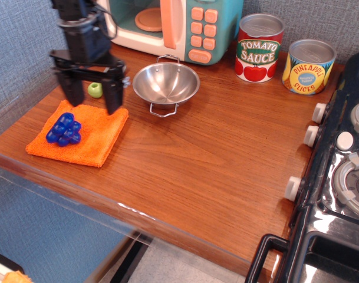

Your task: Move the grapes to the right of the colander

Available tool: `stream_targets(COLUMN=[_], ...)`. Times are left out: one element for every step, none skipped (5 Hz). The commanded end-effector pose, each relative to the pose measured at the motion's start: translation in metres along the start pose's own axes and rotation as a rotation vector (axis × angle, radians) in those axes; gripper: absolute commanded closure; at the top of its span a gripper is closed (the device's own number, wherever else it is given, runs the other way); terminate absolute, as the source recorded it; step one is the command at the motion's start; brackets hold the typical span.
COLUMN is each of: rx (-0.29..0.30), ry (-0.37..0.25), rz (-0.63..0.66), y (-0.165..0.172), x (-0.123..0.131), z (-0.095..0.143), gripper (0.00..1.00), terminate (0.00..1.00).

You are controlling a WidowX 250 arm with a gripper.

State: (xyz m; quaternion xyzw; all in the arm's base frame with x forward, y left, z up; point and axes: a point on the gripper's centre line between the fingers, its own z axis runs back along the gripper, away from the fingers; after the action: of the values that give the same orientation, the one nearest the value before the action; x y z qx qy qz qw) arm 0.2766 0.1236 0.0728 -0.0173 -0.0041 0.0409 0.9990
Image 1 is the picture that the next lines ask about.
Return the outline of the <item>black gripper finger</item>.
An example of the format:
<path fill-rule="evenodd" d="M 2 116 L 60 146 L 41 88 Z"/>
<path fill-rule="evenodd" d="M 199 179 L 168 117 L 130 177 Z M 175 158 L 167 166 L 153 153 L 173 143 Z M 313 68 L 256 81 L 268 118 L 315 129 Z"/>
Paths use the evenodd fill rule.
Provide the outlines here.
<path fill-rule="evenodd" d="M 105 79 L 101 82 L 106 109 L 112 115 L 123 105 L 123 82 L 121 80 Z"/>
<path fill-rule="evenodd" d="M 76 107 L 83 103 L 83 83 L 73 71 L 56 71 L 57 80 L 68 102 Z"/>

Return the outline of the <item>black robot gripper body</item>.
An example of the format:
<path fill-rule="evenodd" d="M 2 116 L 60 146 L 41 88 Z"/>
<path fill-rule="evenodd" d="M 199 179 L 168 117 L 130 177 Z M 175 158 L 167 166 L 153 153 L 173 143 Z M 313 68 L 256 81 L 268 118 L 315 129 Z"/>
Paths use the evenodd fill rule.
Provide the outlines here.
<path fill-rule="evenodd" d="M 129 85 L 124 62 L 109 53 L 111 41 L 103 13 L 90 13 L 73 21 L 60 18 L 57 25 L 68 47 L 50 52 L 60 85 L 81 84 L 84 80 L 100 83 L 103 79 Z"/>

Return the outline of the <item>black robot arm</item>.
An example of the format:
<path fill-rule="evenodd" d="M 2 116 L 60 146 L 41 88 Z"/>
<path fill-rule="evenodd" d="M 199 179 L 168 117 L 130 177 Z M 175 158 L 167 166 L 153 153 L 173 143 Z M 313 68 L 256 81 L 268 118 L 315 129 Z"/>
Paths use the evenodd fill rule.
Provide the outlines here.
<path fill-rule="evenodd" d="M 107 11 L 96 1 L 52 1 L 58 11 L 66 50 L 52 50 L 55 75 L 69 103 L 84 102 L 83 81 L 100 83 L 106 109 L 112 115 L 123 104 L 125 63 L 111 55 Z"/>

